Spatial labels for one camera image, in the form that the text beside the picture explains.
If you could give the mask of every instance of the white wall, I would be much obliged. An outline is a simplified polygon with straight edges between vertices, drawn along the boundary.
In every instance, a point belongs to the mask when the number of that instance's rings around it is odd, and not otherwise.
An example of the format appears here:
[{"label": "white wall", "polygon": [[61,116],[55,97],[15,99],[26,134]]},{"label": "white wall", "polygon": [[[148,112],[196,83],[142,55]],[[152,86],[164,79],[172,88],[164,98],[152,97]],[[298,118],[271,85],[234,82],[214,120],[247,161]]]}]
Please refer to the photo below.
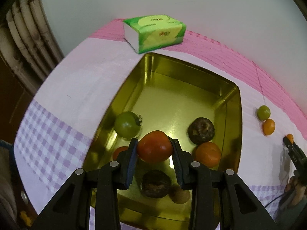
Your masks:
[{"label": "white wall", "polygon": [[307,114],[307,22],[292,0],[42,0],[66,55],[115,18],[167,14],[270,73]]}]

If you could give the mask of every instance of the purple checkered cloth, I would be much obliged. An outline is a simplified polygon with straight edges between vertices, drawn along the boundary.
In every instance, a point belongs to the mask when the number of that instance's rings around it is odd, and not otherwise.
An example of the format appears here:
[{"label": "purple checkered cloth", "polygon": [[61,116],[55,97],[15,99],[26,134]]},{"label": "purple checkered cloth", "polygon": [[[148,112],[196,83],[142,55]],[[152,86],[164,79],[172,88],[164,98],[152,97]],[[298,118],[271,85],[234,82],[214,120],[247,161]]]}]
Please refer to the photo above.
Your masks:
[{"label": "purple checkered cloth", "polygon": [[54,194],[75,169],[82,167],[90,144],[91,139],[33,100],[20,124],[14,148]]}]

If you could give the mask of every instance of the green tissue package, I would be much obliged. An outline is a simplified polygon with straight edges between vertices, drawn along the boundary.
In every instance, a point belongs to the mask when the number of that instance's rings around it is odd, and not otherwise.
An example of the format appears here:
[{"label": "green tissue package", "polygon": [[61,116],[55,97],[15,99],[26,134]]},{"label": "green tissue package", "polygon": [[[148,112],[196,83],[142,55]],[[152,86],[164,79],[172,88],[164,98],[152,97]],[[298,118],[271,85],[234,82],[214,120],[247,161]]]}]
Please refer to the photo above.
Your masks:
[{"label": "green tissue package", "polygon": [[124,20],[125,39],[137,53],[181,43],[186,25],[167,15]]}]

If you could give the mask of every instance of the metal screw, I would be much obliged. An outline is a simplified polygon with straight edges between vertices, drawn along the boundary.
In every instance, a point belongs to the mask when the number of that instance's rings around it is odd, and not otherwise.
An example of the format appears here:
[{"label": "metal screw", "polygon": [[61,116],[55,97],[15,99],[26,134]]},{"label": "metal screw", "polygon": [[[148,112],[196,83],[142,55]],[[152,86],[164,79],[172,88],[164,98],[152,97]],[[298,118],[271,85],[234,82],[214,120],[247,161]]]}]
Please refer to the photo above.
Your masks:
[{"label": "metal screw", "polygon": [[226,174],[227,174],[227,175],[233,175],[233,174],[234,174],[234,171],[231,170],[231,169],[228,169],[228,170],[226,170]]},{"label": "metal screw", "polygon": [[195,167],[195,168],[197,168],[197,167],[200,166],[199,162],[197,162],[197,161],[191,162],[191,165],[192,165],[193,167]]},{"label": "metal screw", "polygon": [[84,172],[84,170],[79,168],[79,169],[76,169],[75,174],[76,175],[81,175],[81,174],[83,174],[83,172]]},{"label": "metal screw", "polygon": [[116,166],[118,166],[119,165],[119,163],[117,162],[117,161],[111,161],[110,162],[110,166],[111,167],[116,167]]},{"label": "metal screw", "polygon": [[22,198],[23,202],[24,202],[26,205],[28,205],[29,200],[28,200],[28,197],[27,197],[26,193],[25,193],[24,191],[21,191],[21,192],[20,192],[20,195],[21,195],[21,198]]}]

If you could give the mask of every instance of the wall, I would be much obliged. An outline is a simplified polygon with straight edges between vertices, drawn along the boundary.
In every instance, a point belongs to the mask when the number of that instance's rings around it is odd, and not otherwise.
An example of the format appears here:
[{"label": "wall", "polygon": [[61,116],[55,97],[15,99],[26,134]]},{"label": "wall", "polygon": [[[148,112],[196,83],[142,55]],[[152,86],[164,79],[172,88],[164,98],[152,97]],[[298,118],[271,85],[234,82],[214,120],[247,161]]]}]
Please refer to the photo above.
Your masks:
[{"label": "wall", "polygon": [[307,113],[307,22],[292,0],[42,0],[64,54],[115,18],[167,14],[239,51]]},{"label": "wall", "polygon": [[0,139],[13,143],[32,97],[0,57]]}]

